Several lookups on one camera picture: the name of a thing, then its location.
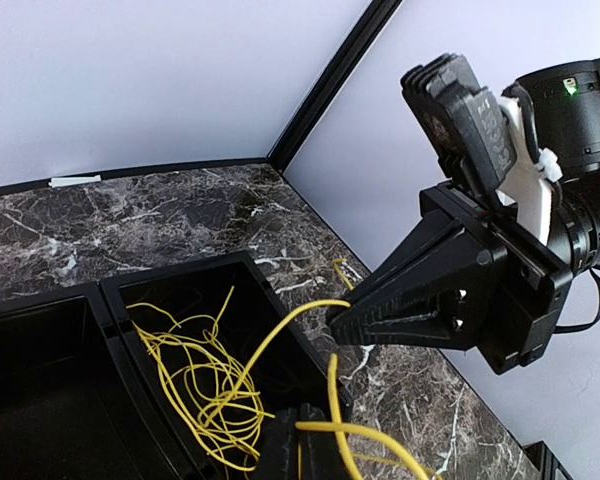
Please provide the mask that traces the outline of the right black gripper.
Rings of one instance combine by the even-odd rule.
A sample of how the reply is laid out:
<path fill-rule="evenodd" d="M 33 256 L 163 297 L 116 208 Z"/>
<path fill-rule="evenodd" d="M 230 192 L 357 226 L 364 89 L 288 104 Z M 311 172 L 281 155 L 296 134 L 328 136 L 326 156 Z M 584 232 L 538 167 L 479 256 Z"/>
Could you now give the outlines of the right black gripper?
<path fill-rule="evenodd" d="M 329 309 L 334 340 L 477 345 L 497 374 L 542 357 L 573 280 L 570 266 L 507 210 L 490 212 L 448 182 L 419 199 L 423 218 L 346 294 L 348 308 Z"/>

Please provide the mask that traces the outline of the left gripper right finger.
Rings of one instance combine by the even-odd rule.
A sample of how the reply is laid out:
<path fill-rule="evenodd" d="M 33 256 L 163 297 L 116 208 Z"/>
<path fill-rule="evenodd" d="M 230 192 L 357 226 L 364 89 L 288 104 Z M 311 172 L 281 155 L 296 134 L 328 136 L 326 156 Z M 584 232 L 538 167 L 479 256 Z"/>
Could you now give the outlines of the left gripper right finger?
<path fill-rule="evenodd" d="M 331 432 L 298 430 L 299 473 L 303 480 L 347 480 L 349 473 Z"/>

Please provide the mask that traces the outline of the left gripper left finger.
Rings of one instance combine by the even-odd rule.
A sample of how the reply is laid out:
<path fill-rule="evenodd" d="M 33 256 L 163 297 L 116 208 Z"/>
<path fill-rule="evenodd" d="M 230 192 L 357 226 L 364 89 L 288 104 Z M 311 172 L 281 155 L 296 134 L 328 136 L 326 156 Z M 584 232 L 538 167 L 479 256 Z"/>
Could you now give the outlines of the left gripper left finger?
<path fill-rule="evenodd" d="M 280 410 L 265 427 L 253 480 L 297 480 L 299 472 L 298 411 Z"/>

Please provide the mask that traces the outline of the black three-compartment bin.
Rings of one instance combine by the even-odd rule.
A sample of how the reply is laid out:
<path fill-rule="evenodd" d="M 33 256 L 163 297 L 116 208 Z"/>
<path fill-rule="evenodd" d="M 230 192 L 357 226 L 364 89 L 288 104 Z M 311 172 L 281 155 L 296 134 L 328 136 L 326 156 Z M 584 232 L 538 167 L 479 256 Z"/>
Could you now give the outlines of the black three-compartment bin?
<path fill-rule="evenodd" d="M 0 303 L 0 479 L 236 479 L 165 397 L 141 331 L 211 321 L 244 362 L 286 315 L 234 253 Z"/>

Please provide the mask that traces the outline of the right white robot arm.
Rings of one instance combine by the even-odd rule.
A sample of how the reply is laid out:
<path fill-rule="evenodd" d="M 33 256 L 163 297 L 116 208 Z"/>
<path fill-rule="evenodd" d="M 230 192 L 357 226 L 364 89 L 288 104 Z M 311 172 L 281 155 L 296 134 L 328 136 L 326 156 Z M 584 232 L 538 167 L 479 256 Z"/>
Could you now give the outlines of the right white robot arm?
<path fill-rule="evenodd" d="M 566 332 L 575 277 L 600 276 L 600 58 L 545 68 L 500 95 L 467 59 L 409 70 L 402 95 L 444 181 L 419 223 L 329 310 L 342 345 L 478 349 L 504 373 Z"/>

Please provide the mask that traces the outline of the right black frame post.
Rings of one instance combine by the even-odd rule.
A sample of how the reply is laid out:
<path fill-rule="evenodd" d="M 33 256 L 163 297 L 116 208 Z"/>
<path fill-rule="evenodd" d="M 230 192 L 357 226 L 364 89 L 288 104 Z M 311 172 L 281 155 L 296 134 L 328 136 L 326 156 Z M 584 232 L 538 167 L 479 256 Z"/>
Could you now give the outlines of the right black frame post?
<path fill-rule="evenodd" d="M 278 173 L 287 170 L 401 4 L 400 0 L 373 0 L 365 8 L 269 152 L 268 162 Z"/>

